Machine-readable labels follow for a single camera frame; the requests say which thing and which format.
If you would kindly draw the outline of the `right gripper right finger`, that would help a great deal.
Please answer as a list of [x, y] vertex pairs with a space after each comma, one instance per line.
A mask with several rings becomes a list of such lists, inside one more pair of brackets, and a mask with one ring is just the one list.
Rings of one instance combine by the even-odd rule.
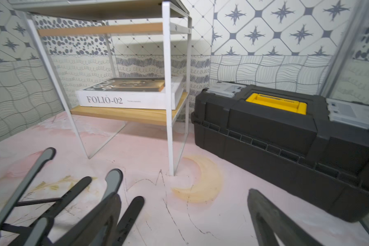
[[321, 245], [258, 190], [249, 190], [247, 203], [260, 246], [277, 246], [278, 239], [285, 246]]

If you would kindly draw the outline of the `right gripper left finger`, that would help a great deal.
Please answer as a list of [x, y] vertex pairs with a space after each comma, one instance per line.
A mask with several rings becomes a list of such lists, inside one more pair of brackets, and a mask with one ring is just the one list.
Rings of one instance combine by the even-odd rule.
[[111, 193], [79, 223], [58, 239], [55, 246], [111, 246], [121, 212], [120, 196]]

